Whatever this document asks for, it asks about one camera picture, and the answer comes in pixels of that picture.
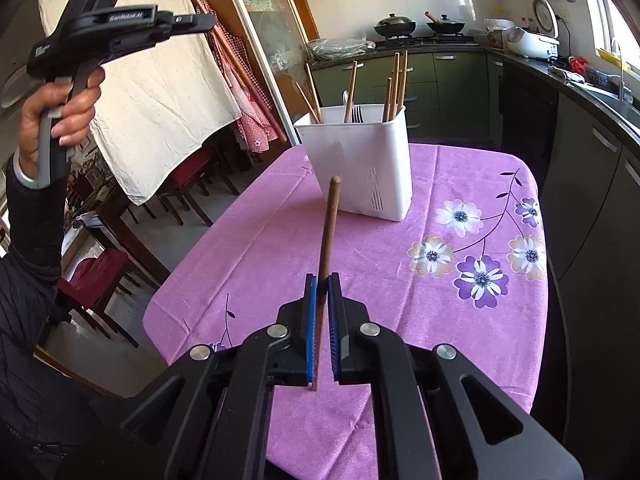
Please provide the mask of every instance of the person's hand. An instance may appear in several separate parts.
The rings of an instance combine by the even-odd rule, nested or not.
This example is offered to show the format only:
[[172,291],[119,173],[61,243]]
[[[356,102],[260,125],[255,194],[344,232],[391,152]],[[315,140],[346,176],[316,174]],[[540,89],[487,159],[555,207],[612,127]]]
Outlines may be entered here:
[[[60,139],[60,146],[75,146],[86,137],[89,123],[95,117],[94,105],[100,98],[100,85],[103,81],[104,70],[97,68],[89,76],[87,88],[62,108],[62,119],[51,130],[51,137]],[[18,136],[20,168],[30,178],[38,176],[40,115],[44,110],[65,102],[72,88],[72,83],[47,83],[22,106],[22,122]]]

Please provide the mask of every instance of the fingernail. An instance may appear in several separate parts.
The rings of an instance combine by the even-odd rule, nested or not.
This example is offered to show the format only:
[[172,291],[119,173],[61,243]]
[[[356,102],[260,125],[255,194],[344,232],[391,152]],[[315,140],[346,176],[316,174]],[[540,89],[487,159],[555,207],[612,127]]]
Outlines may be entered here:
[[65,125],[58,123],[51,129],[51,137],[59,137],[65,131]]

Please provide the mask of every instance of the faucet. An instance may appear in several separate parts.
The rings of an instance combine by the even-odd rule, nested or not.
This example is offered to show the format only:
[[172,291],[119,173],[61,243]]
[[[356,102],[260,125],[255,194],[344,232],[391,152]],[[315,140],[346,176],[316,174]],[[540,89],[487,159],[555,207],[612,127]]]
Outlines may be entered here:
[[618,99],[622,102],[625,100],[625,83],[624,83],[624,73],[625,73],[625,65],[622,62],[622,49],[620,48],[620,42],[613,38],[611,40],[611,50],[613,54],[618,53],[620,56],[620,85],[618,86]]

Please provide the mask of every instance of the fork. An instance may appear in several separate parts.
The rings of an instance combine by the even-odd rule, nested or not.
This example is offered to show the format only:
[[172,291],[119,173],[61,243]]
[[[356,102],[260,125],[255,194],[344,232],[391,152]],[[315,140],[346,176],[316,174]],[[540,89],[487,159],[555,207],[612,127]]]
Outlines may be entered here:
[[362,120],[362,109],[359,106],[354,106],[353,110],[351,110],[351,122],[352,123],[363,123]]

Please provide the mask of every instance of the yellow item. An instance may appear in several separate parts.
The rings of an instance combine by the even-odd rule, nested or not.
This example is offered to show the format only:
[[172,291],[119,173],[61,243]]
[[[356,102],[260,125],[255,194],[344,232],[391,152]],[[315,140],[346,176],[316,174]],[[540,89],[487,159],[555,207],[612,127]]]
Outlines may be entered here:
[[[612,53],[607,52],[606,50],[602,50],[601,48],[597,48],[598,56],[600,56],[604,61],[609,61],[611,64],[620,68],[620,58],[618,56],[614,56]],[[629,65],[625,63],[625,72],[630,72]]]

